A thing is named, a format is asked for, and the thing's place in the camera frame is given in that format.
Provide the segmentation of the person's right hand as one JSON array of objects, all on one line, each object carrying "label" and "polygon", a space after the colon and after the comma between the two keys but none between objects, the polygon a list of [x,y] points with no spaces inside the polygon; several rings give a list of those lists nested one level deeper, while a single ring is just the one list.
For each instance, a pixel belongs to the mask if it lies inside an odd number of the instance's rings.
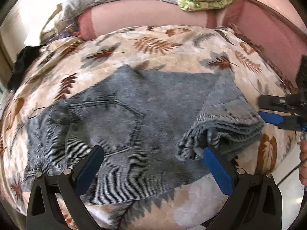
[{"label": "person's right hand", "polygon": [[307,186],[307,142],[302,140],[300,143],[300,160],[302,165],[299,167],[299,180],[304,185]]}]

